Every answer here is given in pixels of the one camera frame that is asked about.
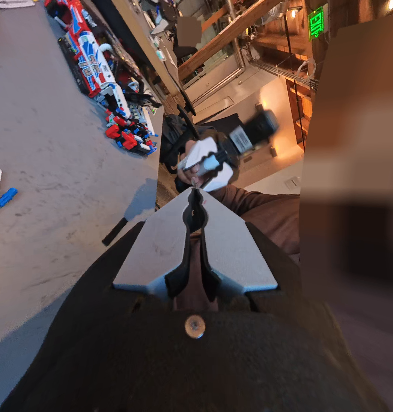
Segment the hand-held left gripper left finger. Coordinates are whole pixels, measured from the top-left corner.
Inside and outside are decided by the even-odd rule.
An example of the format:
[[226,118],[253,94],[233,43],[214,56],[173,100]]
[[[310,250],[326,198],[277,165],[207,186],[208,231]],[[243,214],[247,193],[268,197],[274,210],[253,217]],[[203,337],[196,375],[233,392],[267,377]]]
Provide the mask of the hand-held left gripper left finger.
[[195,190],[186,189],[144,223],[113,281],[115,289],[170,300],[187,285]]

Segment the blue brick pin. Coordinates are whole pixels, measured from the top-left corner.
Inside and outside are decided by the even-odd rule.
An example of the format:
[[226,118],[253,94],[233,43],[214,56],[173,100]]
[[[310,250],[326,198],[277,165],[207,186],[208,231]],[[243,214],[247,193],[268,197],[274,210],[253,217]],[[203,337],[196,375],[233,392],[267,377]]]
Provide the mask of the blue brick pin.
[[7,205],[12,199],[18,194],[16,188],[9,188],[8,191],[1,195],[0,197],[0,208],[3,208]]

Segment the toy brick race car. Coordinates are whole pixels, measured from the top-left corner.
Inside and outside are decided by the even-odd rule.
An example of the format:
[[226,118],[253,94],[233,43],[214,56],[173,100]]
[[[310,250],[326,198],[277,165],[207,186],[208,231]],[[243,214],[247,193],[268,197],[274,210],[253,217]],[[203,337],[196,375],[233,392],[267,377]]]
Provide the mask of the toy brick race car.
[[64,31],[58,44],[81,93],[105,112],[106,136],[142,157],[157,152],[151,115],[162,104],[100,11],[78,0],[46,0],[44,7]]

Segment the green exit sign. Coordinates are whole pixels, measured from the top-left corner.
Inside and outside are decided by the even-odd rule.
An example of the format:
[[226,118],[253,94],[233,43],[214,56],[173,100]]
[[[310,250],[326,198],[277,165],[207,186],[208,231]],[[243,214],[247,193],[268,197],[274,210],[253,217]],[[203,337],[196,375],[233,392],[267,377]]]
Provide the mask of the green exit sign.
[[309,41],[317,39],[325,32],[325,5],[318,7],[307,16]]

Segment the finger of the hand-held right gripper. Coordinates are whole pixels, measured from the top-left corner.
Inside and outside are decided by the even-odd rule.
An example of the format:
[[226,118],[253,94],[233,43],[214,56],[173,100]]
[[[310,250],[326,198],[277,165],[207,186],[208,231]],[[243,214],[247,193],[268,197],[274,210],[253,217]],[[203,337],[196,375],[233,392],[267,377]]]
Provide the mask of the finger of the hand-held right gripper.
[[212,137],[197,141],[188,155],[178,163],[178,169],[189,171],[198,167],[198,171],[214,171],[218,167],[216,155],[218,147]]
[[203,162],[199,166],[199,188],[205,192],[224,188],[233,177],[233,169],[226,162]]

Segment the grey desk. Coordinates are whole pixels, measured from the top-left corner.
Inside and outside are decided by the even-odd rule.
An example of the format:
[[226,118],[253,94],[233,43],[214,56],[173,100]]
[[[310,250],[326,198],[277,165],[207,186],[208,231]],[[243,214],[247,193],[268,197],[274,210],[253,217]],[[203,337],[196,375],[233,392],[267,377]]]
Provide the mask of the grey desk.
[[106,248],[154,212],[158,156],[105,136],[41,3],[0,9],[0,405],[33,361],[60,306]]

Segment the wooden ceiling beam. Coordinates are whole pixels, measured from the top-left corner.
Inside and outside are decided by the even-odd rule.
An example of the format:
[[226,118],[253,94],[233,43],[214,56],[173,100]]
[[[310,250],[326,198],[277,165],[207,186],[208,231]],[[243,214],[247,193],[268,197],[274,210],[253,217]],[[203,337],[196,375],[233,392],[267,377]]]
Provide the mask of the wooden ceiling beam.
[[179,80],[187,78],[192,72],[204,64],[214,54],[237,38],[245,29],[251,26],[261,16],[268,13],[280,1],[258,0],[240,16],[236,17],[224,30],[199,49],[190,59],[178,68]]

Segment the person's right forearm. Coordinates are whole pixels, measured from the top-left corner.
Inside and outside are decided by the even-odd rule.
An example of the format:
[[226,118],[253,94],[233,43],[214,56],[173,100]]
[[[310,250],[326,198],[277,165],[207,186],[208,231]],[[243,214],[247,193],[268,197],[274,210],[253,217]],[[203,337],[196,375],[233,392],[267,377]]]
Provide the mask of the person's right forearm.
[[300,194],[263,194],[234,185],[209,194],[300,262]]

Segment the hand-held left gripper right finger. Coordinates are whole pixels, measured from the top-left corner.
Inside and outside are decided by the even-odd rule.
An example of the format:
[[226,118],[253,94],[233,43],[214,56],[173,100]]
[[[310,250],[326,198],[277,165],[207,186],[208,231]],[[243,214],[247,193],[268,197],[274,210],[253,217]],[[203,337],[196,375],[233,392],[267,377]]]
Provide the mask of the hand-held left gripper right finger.
[[202,189],[196,190],[201,218],[202,282],[210,301],[278,287],[245,221]]

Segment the person's right hand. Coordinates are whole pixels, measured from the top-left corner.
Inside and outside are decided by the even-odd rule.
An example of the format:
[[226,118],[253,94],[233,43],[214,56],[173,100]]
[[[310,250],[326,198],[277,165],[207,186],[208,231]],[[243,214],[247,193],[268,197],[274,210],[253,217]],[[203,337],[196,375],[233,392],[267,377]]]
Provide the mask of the person's right hand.
[[182,183],[186,185],[191,186],[191,178],[193,176],[198,176],[199,177],[199,188],[200,188],[204,184],[204,176],[198,175],[199,168],[200,168],[200,165],[196,164],[195,166],[193,166],[191,169],[187,171],[185,171],[184,169],[179,169],[177,173],[179,181],[181,181]]

